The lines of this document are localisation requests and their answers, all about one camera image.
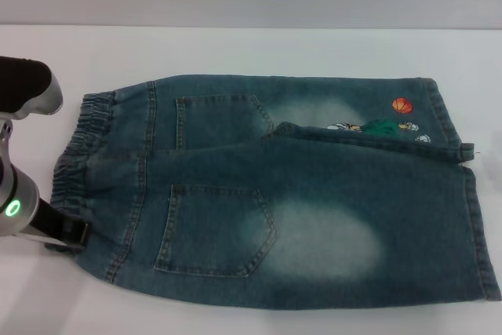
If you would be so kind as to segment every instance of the white table surface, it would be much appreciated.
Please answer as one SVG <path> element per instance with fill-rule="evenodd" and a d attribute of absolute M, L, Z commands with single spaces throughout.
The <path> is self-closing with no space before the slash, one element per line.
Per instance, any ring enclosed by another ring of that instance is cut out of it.
<path fill-rule="evenodd" d="M 0 26 L 0 55 L 47 63 L 64 92 L 56 115 L 15 122 L 10 147 L 45 199 L 85 93 L 193 73 L 432 77 L 460 137 L 480 152 L 469 166 L 502 282 L 502 31 Z M 108 285 L 34 242 L 1 238 L 0 334 L 29 333 L 486 335 L 502 333 L 502 303 L 302 312 L 186 304 Z"/>

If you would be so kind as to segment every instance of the hem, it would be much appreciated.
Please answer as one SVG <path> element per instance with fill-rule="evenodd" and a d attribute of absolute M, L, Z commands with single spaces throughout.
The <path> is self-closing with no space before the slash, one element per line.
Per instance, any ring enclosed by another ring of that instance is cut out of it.
<path fill-rule="evenodd" d="M 482 291 L 485 299 L 488 301 L 500 301 L 500 288 L 497 284 L 497 278 L 490 262 L 488 247 L 486 245 L 481 208 L 479 206 L 478 195 L 476 194 L 475 175 L 469 168 L 463 168 L 465 175 L 465 197 L 467 200 L 467 209 L 471 219 L 471 230 L 475 244 L 476 261 Z"/>

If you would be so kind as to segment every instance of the denim fabric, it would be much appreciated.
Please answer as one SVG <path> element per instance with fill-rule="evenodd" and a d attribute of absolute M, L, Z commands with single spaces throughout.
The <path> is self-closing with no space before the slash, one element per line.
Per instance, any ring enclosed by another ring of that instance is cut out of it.
<path fill-rule="evenodd" d="M 87 95 L 52 205 L 77 263 L 270 309 L 500 300 L 473 159 L 433 80 L 188 75 Z"/>

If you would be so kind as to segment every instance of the denim seam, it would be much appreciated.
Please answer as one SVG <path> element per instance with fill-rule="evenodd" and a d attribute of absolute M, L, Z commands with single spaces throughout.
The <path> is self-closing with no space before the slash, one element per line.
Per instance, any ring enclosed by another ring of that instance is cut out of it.
<path fill-rule="evenodd" d="M 426 158 L 448 158 L 452 159 L 455 163 L 462 162 L 465 154 L 460 151 L 459 147 L 437 147 L 423 145 L 419 142 L 414 142 L 413 144 L 402 142 L 400 140 L 371 140 L 369 138 L 361 137 L 350 137 L 341 136 L 343 134 L 352 133 L 352 131 L 334 131 L 334 133 L 339 133 L 337 136 L 327 136 L 327 135 L 306 135 L 306 140 L 314 141 L 324 141 L 333 142 L 338 144 L 349 144 L 359 147 L 374 147 L 384 151 L 394 151 L 399 153 L 410 153 L 419 155 Z M 276 136 L 292 137 L 294 139 L 300 139 L 296 135 L 296 127 L 292 123 L 282 123 L 277 129 L 264 136 L 264 139 L 268 139 Z"/>
<path fill-rule="evenodd" d="M 105 274 L 105 281 L 109 283 L 114 283 L 117 277 L 118 269 L 124 264 L 126 258 L 133 245 L 133 238 L 136 232 L 138 223 L 140 222 L 141 210 L 144 206 L 144 200 L 147 194 L 147 159 L 151 154 L 154 141 L 154 131 L 155 131 L 155 116 L 156 116 L 157 101 L 155 97 L 155 83 L 148 83 L 148 119 L 147 119 L 147 131 L 145 133 L 145 146 L 143 156 L 138 162 L 138 194 L 136 196 L 136 201 L 134 202 L 129 224 L 125 229 L 125 234 L 123 236 L 122 246 L 111 260 L 110 267 L 107 269 Z"/>
<path fill-rule="evenodd" d="M 472 241 L 475 247 L 475 259 L 481 290 L 486 300 L 500 300 L 500 289 L 497 285 L 497 278 L 493 272 L 486 245 L 481 208 L 476 194 L 475 176 L 469 168 L 462 167 L 462 170 L 464 171 L 464 195 L 471 225 Z"/>
<path fill-rule="evenodd" d="M 237 270 L 234 273 L 228 273 L 226 271 L 218 271 L 215 269 L 206 268 L 195 268 L 195 267 L 176 267 L 171 268 L 169 266 L 169 260 L 172 253 L 172 244 L 174 236 L 176 235 L 176 216 L 179 212 L 179 205 L 181 199 L 184 195 L 189 195 L 192 192 L 196 193 L 210 193 L 217 195 L 238 195 L 238 196 L 249 196 L 251 199 L 255 200 L 267 221 L 270 231 L 268 233 L 267 239 L 261 245 L 259 250 L 252 255 L 251 260 L 246 264 L 245 267 Z M 171 186 L 171 196 L 169 199 L 169 208 L 166 221 L 166 229 L 164 230 L 164 235 L 162 237 L 161 248 L 158 252 L 157 260 L 154 264 L 154 269 L 159 271 L 164 271 L 174 274 L 183 275 L 198 275 L 198 276 L 211 276 L 218 278 L 246 278 L 248 277 L 263 260 L 265 254 L 273 245 L 275 238 L 277 236 L 277 227 L 275 225 L 274 219 L 267 209 L 267 205 L 263 199 L 259 190 L 250 191 L 247 189 L 239 188 L 219 188 L 212 186 L 196 186 L 196 185 L 172 185 Z"/>
<path fill-rule="evenodd" d="M 271 130 L 274 129 L 274 123 L 272 122 L 272 120 L 268 116 L 267 111 L 264 109 L 264 107 L 261 105 L 260 100 L 258 100 L 258 98 L 254 94 L 251 94 L 250 98 L 251 98 L 251 101 L 254 103 L 254 106 L 258 110 L 258 112 L 261 114 L 261 116 L 264 118 L 265 122 L 268 124 L 267 132 L 270 132 Z"/>
<path fill-rule="evenodd" d="M 185 146 L 185 124 L 187 122 L 184 97 L 176 98 L 176 149 L 183 150 Z"/>
<path fill-rule="evenodd" d="M 104 135 L 108 135 L 111 131 L 111 125 L 113 124 L 113 105 L 115 103 L 115 92 L 114 96 L 110 99 L 110 106 L 108 106 L 108 114 L 107 114 L 107 123 L 104 127 Z M 96 150 L 99 150 L 104 146 L 105 139 L 101 137 L 100 140 L 96 143 Z"/>
<path fill-rule="evenodd" d="M 444 100 L 441 97 L 441 93 L 439 93 L 436 82 L 431 78 L 423 78 L 422 80 L 426 89 L 427 97 L 431 103 L 432 113 L 438 121 L 446 142 L 448 144 L 460 144 L 460 138 L 451 119 L 449 118 L 448 111 L 446 110 Z"/>

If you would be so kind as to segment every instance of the embroidered basketball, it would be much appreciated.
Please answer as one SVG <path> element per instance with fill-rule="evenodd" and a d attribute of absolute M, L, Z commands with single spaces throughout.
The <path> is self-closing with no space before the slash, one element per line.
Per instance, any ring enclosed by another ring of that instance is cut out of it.
<path fill-rule="evenodd" d="M 396 110 L 398 113 L 411 113 L 413 110 L 413 105 L 411 102 L 409 102 L 405 97 L 399 97 L 396 98 L 394 101 L 392 101 L 392 107 L 394 110 Z"/>

